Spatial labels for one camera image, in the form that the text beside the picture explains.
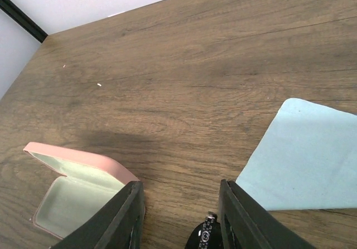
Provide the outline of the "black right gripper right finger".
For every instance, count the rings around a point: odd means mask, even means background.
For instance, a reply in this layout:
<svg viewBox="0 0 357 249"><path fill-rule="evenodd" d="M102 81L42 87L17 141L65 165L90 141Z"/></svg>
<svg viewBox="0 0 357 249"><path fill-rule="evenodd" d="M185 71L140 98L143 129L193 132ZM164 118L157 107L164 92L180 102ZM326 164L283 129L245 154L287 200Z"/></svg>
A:
<svg viewBox="0 0 357 249"><path fill-rule="evenodd" d="M315 248L232 180L221 180L219 216L224 248Z"/></svg>

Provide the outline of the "light blue cleaning cloth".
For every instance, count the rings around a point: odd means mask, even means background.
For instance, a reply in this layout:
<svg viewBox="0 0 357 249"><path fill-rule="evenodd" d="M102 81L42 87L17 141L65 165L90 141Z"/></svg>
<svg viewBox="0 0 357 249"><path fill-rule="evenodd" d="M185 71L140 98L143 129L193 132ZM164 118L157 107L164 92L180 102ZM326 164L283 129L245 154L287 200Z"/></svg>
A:
<svg viewBox="0 0 357 249"><path fill-rule="evenodd" d="M268 211L356 207L356 115L287 99L236 180Z"/></svg>

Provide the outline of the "pink glasses case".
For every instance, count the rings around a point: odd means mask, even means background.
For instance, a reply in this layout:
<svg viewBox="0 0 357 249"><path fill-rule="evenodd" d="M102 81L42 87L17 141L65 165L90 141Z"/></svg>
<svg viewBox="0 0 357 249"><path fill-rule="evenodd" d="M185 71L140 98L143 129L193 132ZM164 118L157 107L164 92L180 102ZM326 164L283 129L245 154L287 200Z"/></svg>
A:
<svg viewBox="0 0 357 249"><path fill-rule="evenodd" d="M24 152L52 169L56 178L33 216L36 227L65 238L138 178L112 158L37 142Z"/></svg>

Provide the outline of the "black sunglasses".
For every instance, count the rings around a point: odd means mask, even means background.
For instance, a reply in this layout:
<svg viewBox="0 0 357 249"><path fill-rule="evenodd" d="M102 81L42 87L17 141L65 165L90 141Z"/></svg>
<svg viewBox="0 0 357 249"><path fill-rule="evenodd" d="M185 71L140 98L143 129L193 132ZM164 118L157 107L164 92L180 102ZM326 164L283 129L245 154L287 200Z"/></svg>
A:
<svg viewBox="0 0 357 249"><path fill-rule="evenodd" d="M186 249L224 248L218 215L208 212L203 223L191 233L185 245Z"/></svg>

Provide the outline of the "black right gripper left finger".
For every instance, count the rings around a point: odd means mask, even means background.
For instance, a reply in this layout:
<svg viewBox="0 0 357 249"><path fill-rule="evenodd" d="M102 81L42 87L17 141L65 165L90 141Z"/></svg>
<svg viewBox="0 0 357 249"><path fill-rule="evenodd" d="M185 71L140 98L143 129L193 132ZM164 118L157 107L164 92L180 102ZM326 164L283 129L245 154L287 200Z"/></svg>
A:
<svg viewBox="0 0 357 249"><path fill-rule="evenodd" d="M144 215L143 183L131 181L52 248L140 248Z"/></svg>

